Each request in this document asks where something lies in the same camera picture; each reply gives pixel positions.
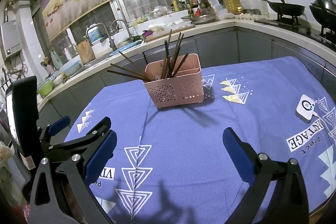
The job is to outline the brown chopstick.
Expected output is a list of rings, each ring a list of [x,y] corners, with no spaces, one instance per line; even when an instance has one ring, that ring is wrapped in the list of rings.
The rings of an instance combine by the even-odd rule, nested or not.
[[[132,61],[129,57],[127,57],[122,52],[119,52],[122,57],[124,57],[131,65],[135,67],[135,71],[131,69],[127,69],[126,67],[122,67],[116,64],[110,64],[112,67],[119,69],[119,71],[107,70],[108,73],[113,73],[120,76],[130,77],[137,80],[142,80],[143,82],[152,82],[154,78],[149,76],[143,69],[141,69],[134,61]]]

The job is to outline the green plastic bowl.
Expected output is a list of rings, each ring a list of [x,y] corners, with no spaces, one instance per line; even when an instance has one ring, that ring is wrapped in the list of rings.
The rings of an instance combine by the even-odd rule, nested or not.
[[[47,95],[50,94],[50,92],[52,92],[52,89],[53,89],[53,82],[51,80],[45,80],[43,83],[38,85],[37,93],[41,97],[46,97]]]

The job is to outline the white gas water heater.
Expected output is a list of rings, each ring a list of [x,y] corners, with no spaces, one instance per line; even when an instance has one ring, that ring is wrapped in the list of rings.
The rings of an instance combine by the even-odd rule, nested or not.
[[[22,50],[16,20],[1,23],[1,51],[6,61],[16,56]]]

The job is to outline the upright wooden chopping board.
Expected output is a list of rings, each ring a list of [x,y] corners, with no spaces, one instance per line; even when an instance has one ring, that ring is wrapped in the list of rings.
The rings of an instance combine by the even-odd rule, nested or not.
[[[83,65],[93,61],[96,56],[92,50],[92,45],[89,39],[85,39],[76,46],[76,50],[80,56]]]

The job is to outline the purple patterned tablecloth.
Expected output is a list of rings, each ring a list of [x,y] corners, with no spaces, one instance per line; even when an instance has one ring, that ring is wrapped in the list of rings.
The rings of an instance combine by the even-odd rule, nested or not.
[[[309,209],[335,191],[335,102],[294,57],[202,70],[202,103],[157,109],[141,81],[103,88],[67,140],[109,117],[113,158],[91,185],[114,223],[224,223],[248,189],[222,141],[230,127],[272,160],[298,160]],[[312,119],[295,114],[303,94]]]

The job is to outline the steel sink faucet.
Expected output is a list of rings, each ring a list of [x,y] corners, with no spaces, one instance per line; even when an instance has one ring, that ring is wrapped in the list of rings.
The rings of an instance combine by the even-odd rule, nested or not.
[[[85,31],[86,37],[89,39],[91,44],[95,42],[102,43],[104,38],[107,36],[109,40],[109,47],[113,50],[116,50],[116,44],[114,43],[114,40],[110,36],[108,30],[106,29],[106,26],[104,23],[94,23],[90,26],[86,26]]]

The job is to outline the blue label detergent jug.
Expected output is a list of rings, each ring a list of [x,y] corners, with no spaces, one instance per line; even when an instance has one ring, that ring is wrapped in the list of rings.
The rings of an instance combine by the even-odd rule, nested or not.
[[[99,27],[89,27],[87,36],[90,39],[91,43],[94,43],[96,40],[101,39],[101,32]]]

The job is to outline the white square smart hub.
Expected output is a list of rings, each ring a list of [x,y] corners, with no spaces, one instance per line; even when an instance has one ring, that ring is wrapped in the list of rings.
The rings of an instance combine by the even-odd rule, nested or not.
[[[315,101],[306,94],[303,94],[299,99],[299,103],[295,109],[295,114],[305,123],[309,123],[312,119],[314,109]]]

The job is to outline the blue plastic basin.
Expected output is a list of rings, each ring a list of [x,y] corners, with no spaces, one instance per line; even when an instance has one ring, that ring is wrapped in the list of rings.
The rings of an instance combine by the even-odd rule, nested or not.
[[[128,49],[130,49],[130,48],[133,48],[133,47],[139,45],[140,43],[141,43],[141,42],[132,42],[132,43],[129,43],[129,44],[127,44],[127,45],[124,45],[124,46],[118,48],[116,51],[113,51],[113,52],[109,55],[109,57],[112,57],[112,56],[114,56],[114,55],[119,54],[119,53],[122,52],[122,51],[125,51],[125,50],[128,50]]]

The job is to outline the pink perforated utensil basket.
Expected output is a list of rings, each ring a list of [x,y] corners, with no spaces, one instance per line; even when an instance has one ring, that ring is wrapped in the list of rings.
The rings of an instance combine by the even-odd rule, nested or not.
[[[186,58],[179,56],[171,78],[161,79],[162,68],[162,60],[149,63],[145,68],[145,72],[154,78],[144,85],[156,108],[203,102],[202,68],[196,53]]]

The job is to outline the wooden cutting board on counter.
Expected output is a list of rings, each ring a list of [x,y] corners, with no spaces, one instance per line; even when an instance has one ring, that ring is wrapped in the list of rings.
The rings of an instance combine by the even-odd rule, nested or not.
[[[149,42],[152,42],[153,40],[160,39],[160,38],[163,38],[165,36],[169,36],[169,34],[176,34],[176,33],[179,33],[179,32],[185,31],[185,30],[189,30],[191,28],[195,28],[195,25],[192,24],[192,25],[181,27],[181,28],[178,28],[178,29],[172,30],[172,31],[155,32],[155,33],[147,36],[146,38],[144,38],[144,41],[146,43],[149,43]]]

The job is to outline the yellow condiment bottle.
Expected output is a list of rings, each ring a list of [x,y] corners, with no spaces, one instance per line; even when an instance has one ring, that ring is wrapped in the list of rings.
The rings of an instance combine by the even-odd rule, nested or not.
[[[174,11],[178,12],[179,11],[179,6],[178,6],[177,0],[172,0],[172,4],[173,4],[173,7],[174,7]]]

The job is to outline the steel mixing bowl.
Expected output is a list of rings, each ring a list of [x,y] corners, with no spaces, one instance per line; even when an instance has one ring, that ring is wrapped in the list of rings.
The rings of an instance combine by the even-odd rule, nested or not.
[[[200,25],[200,24],[207,24],[212,23],[216,20],[215,15],[201,15],[199,17],[190,17],[190,16],[183,16],[181,17],[184,21],[191,21],[194,25]]]

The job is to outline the black gas stove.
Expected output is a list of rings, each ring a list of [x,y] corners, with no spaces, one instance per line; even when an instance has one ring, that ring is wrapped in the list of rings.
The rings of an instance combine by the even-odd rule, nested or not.
[[[298,18],[295,17],[288,18],[283,16],[280,19],[266,19],[261,15],[252,15],[251,18],[256,23],[282,28],[315,40],[335,52],[335,32],[333,31],[316,30],[309,23],[299,23]]]

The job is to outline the white plastic jug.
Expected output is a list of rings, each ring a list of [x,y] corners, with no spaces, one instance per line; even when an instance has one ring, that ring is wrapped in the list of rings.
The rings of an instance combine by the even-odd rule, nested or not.
[[[207,0],[215,13],[218,13],[222,9],[222,5],[218,0]]]

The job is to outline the steel lidded pot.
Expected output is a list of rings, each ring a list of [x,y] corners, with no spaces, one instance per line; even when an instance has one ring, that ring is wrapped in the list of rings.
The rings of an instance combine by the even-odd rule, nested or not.
[[[315,0],[309,8],[322,29],[328,28],[335,32],[335,3],[333,0]]]

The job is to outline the cooking oil bottle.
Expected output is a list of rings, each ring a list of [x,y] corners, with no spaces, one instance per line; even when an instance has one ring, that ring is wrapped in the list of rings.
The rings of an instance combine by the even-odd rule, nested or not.
[[[243,12],[240,0],[223,0],[228,12],[239,15]]]

